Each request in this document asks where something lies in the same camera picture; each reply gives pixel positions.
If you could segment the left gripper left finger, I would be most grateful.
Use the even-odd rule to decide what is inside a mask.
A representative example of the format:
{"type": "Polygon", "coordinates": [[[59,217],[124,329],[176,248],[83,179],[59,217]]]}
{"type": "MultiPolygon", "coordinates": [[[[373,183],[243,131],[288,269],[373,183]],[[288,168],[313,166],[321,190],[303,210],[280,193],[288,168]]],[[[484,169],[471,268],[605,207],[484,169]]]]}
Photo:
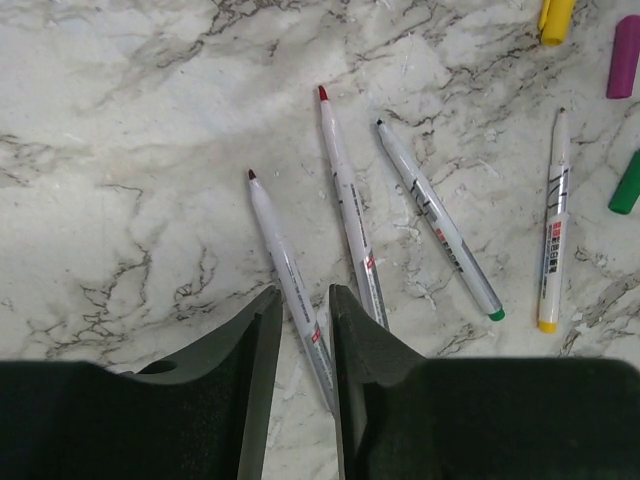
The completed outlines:
{"type": "Polygon", "coordinates": [[[282,329],[269,287],[138,372],[86,361],[1,365],[5,479],[258,479],[282,329]]]}

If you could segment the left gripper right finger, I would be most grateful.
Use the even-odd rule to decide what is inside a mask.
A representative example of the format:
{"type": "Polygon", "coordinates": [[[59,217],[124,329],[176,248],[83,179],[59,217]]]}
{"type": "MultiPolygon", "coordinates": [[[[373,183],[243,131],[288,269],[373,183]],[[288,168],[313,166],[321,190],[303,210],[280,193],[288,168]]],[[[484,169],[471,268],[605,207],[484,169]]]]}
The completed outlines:
{"type": "Polygon", "coordinates": [[[635,479],[639,373],[594,358],[426,358],[329,290],[343,479],[635,479]]]}

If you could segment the purple pen cap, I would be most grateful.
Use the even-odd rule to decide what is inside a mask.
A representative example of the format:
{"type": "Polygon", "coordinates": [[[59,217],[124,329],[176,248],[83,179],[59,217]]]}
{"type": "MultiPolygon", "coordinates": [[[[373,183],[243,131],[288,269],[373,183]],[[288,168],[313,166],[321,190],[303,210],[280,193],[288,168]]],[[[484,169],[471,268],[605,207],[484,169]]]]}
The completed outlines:
{"type": "Polygon", "coordinates": [[[639,16],[628,15],[616,26],[606,98],[619,100],[633,93],[639,62],[639,16]]]}

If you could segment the purple marker pen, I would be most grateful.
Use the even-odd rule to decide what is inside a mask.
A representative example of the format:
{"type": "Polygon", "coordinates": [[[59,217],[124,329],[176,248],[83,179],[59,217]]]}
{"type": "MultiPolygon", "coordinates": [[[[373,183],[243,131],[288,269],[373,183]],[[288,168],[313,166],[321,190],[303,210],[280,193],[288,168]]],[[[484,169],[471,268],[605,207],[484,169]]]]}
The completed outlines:
{"type": "Polygon", "coordinates": [[[267,251],[325,404],[330,412],[334,412],[332,362],[322,328],[271,198],[252,169],[248,170],[247,176],[252,205],[267,251]]]}

